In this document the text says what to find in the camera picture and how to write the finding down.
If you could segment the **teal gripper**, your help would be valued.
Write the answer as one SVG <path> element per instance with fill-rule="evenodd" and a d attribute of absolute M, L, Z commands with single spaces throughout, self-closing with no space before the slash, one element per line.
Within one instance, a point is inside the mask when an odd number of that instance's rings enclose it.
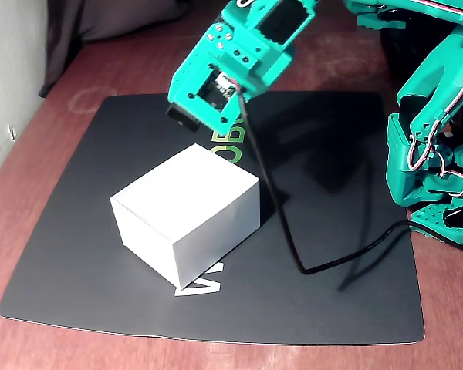
<path fill-rule="evenodd" d="M 244 94 L 263 94 L 294 56 L 296 20 L 291 12 L 222 12 L 172 76 L 174 96 L 187 77 L 213 64 L 235 80 Z"/>

